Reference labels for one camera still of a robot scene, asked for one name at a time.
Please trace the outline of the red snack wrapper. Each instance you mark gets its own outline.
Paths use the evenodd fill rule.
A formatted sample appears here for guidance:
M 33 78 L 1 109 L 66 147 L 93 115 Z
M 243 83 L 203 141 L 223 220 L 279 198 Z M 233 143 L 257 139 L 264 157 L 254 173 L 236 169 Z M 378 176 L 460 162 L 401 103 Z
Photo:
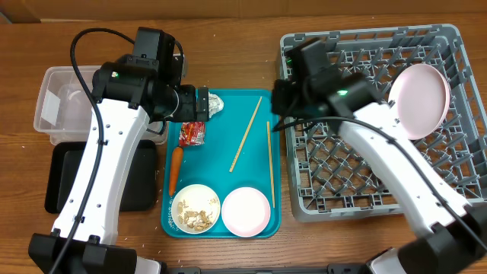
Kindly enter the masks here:
M 198 146 L 205 143 L 205 122 L 182 123 L 179 146 Z

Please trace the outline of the wooden chopstick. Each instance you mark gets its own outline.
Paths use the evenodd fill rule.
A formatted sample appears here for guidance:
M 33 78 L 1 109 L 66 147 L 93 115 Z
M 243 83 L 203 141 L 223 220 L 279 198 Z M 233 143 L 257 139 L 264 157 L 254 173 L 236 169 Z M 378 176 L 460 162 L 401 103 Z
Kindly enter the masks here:
M 271 131 L 270 122 L 266 122 L 267 131 L 267 143 L 268 143 L 268 154 L 269 154 L 269 177 L 272 195 L 272 207 L 275 208 L 275 184 L 274 184 L 274 173 L 273 173 L 273 162 L 272 162 L 272 143 L 271 143 Z
M 247 128 L 246 128 L 246 131 L 245 131 L 245 133 L 243 134 L 243 138 L 242 138 L 242 139 L 241 139 L 241 141 L 240 141 L 240 144 L 239 144 L 239 147 L 238 147 L 237 153 L 236 153 L 236 155 L 234 156 L 234 160 L 232 161 L 231 167 L 230 167 L 230 169 L 229 169 L 229 172 L 230 172 L 230 173 L 232 173 L 232 172 L 234 171 L 234 168 L 235 168 L 235 166 L 236 166 L 236 163 L 237 163 L 237 161 L 238 161 L 238 158 L 240 157 L 240 153 L 241 153 L 241 151 L 242 151 L 242 149 L 243 149 L 243 147 L 244 147 L 244 144 L 245 144 L 245 142 L 246 142 L 246 140 L 247 140 L 247 136 L 248 136 L 248 134 L 249 134 L 249 132 L 250 132 L 250 129 L 251 129 L 252 125 L 253 125 L 253 122 L 254 122 L 254 120 L 255 120 L 255 117 L 256 117 L 256 115 L 257 115 L 257 112 L 258 112 L 258 110 L 259 110 L 259 106 L 260 106 L 261 102 L 262 102 L 262 97 L 260 97 L 260 98 L 259 98 L 259 100 L 258 100 L 258 102 L 257 102 L 257 105 L 256 105 L 256 107 L 255 107 L 255 109 L 254 109 L 254 111 L 253 111 L 253 115 L 251 116 L 250 121 L 248 122 L 248 125 L 247 125 Z

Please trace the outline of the large white plate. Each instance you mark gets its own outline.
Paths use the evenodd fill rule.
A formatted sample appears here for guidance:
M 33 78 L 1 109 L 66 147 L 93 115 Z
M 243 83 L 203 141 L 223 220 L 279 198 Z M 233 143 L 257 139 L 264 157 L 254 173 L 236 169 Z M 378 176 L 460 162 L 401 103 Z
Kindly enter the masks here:
M 409 140 L 422 139 L 444 121 L 450 105 L 450 85 L 433 66 L 415 64 L 402 71 L 389 93 L 393 115 Z

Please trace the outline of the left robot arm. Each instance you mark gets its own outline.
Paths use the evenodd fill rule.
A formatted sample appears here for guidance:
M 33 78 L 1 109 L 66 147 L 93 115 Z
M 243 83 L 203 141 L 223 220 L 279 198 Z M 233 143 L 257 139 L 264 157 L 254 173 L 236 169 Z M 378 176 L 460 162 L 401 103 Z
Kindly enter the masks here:
M 148 125 L 208 121 L 208 89 L 182 84 L 184 53 L 170 34 L 140 27 L 132 45 L 83 87 L 91 130 L 75 182 L 51 232 L 34 234 L 28 248 L 44 273 L 167 271 L 165 263 L 117 245 L 119 207 Z

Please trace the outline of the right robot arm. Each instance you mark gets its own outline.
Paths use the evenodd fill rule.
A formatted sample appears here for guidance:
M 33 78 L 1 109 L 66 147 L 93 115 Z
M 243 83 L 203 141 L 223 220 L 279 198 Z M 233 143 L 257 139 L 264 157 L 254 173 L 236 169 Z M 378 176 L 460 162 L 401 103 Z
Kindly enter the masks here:
M 390 248 L 361 267 L 363 273 L 458 273 L 486 254 L 486 210 L 451 188 L 400 131 L 390 107 L 367 77 L 343 76 L 322 40 L 290 49 L 292 70 L 272 90 L 276 131 L 328 123 L 368 163 L 400 204 L 416 239 Z

